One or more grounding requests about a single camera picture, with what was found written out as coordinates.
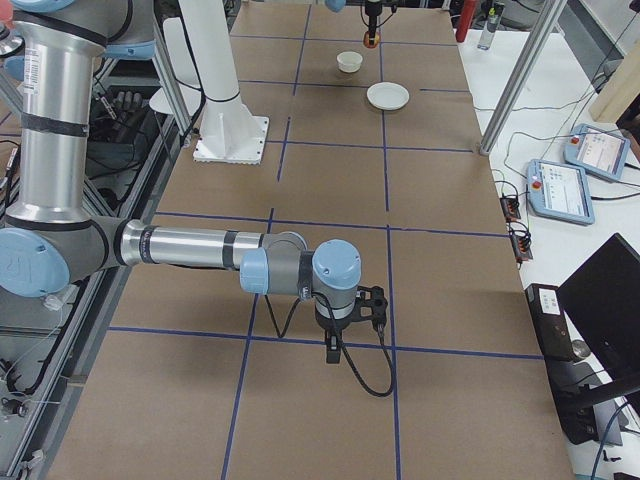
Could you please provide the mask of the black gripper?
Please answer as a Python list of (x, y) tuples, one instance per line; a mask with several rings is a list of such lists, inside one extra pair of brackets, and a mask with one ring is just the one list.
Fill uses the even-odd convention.
[(325, 331), (326, 363), (339, 364), (341, 359), (341, 343), (338, 337), (352, 323), (349, 317), (331, 319), (318, 314), (318, 325)]

